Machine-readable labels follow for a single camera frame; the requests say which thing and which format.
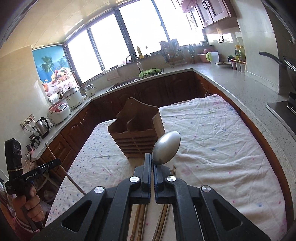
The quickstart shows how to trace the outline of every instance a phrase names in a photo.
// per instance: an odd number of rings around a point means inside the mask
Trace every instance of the stove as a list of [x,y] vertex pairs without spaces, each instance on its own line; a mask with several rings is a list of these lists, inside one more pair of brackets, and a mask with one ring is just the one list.
[[296,140],[296,106],[294,107],[293,103],[291,103],[290,95],[289,101],[267,103],[266,107],[279,119]]

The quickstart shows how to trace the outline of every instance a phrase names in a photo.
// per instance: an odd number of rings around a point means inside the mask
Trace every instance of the poster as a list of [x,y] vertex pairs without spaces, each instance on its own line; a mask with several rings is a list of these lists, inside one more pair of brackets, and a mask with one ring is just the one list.
[[32,52],[47,97],[66,88],[78,86],[62,45],[40,48]]

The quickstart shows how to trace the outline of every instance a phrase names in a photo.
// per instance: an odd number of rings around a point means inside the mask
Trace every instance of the sleeve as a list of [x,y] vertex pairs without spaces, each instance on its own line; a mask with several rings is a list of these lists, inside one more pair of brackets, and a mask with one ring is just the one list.
[[13,218],[13,224],[15,226],[15,233],[21,241],[30,241],[35,233],[40,232],[40,230],[33,232],[29,225],[23,223],[16,216]]

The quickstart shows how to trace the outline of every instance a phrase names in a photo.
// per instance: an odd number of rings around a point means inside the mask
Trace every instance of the countertop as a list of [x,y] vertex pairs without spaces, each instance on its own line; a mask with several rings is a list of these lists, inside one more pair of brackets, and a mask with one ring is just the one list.
[[59,132],[85,107],[90,101],[109,93],[146,82],[159,77],[172,74],[194,71],[204,77],[211,84],[216,86],[227,95],[256,125],[263,134],[269,145],[277,156],[290,186],[293,203],[296,203],[296,141],[293,139],[283,124],[266,108],[266,103],[287,100],[286,96],[280,96],[268,87],[256,80],[245,76],[243,73],[228,69],[221,69],[218,66],[211,66],[208,63],[187,64],[174,68],[167,67],[162,74],[140,79],[108,90],[111,86],[99,90],[94,96],[88,98],[75,110],[71,111],[69,117],[50,129],[50,133],[43,139],[39,147],[32,154],[33,158],[40,158],[45,151],[45,142],[50,144]]

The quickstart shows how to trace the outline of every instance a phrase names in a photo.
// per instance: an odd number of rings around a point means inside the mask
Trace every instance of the wooden stick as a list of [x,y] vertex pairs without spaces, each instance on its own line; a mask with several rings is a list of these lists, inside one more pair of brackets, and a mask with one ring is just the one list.
[[[56,157],[54,156],[54,154],[52,153],[52,151],[50,150],[49,146],[45,143],[47,149],[50,151],[51,155],[53,156],[53,158],[55,159]],[[62,172],[66,175],[66,177],[73,183],[73,185],[83,194],[85,195],[86,193],[77,185],[76,182],[74,182],[74,180],[69,176],[69,174],[66,172],[66,170],[62,167],[62,165],[59,166],[60,169],[62,170]]]
[[145,227],[146,227],[147,210],[148,210],[148,205],[145,205],[145,213],[144,213],[141,241],[143,241],[143,238],[144,238],[144,231],[145,231]]
[[165,204],[164,209],[163,209],[163,214],[161,216],[159,228],[157,230],[157,234],[156,234],[156,237],[155,237],[155,241],[159,241],[159,239],[160,239],[160,235],[161,235],[161,232],[163,230],[163,225],[164,225],[164,222],[165,222],[165,216],[166,216],[167,210],[168,210],[168,204]]
[[133,229],[131,231],[131,241],[133,241],[134,238],[135,238],[135,233],[136,233],[138,219],[139,219],[139,214],[140,214],[140,207],[141,207],[141,205],[138,204],[137,211],[136,211],[136,216],[135,216],[135,220],[133,222]]
[[140,208],[140,221],[139,221],[139,229],[138,229],[137,241],[141,241],[144,215],[145,215],[145,204],[142,204],[141,208]]
[[158,218],[158,221],[157,221],[157,224],[156,224],[156,228],[155,228],[155,232],[154,232],[154,235],[153,235],[153,239],[152,241],[155,241],[155,238],[156,238],[156,235],[157,235],[157,231],[158,231],[158,228],[159,228],[159,224],[160,224],[160,221],[161,221],[161,216],[163,214],[163,209],[164,209],[165,205],[163,204],[161,206],[161,210],[160,210],[160,214],[159,214],[159,218]]
[[[172,174],[173,174],[173,176],[176,176],[176,167],[175,166],[173,166]],[[163,234],[165,232],[165,227],[166,227],[166,223],[168,221],[168,214],[170,212],[170,207],[171,207],[171,204],[168,205],[168,209],[167,209],[167,212],[165,214],[165,221],[164,221],[164,224],[163,224],[163,228],[162,228],[162,231],[161,231],[161,235],[160,235],[159,241],[162,240]]]

